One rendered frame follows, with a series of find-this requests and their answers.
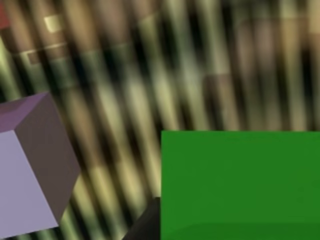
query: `striped surface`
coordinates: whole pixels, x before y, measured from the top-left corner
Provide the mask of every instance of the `striped surface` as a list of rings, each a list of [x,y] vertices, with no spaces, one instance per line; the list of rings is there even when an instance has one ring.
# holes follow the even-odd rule
[[[31,28],[26,41],[47,46],[32,17],[40,5],[15,2]],[[11,54],[2,38],[0,100],[51,91],[82,175],[59,228],[12,239],[120,240],[161,194],[163,129],[319,128],[317,0],[164,0],[118,45],[94,28],[94,4],[49,2],[71,29],[68,57],[40,51],[31,64],[32,51]]]

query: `lavender cube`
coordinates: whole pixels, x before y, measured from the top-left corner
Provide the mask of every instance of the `lavender cube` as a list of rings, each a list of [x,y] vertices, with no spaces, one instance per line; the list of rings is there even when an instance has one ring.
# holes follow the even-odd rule
[[[0,239],[57,227],[79,174],[49,93],[0,104]]]

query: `green box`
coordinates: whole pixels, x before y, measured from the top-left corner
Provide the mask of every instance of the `green box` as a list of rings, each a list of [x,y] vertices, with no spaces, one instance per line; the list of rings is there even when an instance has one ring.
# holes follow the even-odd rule
[[[320,239],[320,133],[162,132],[162,240]]]

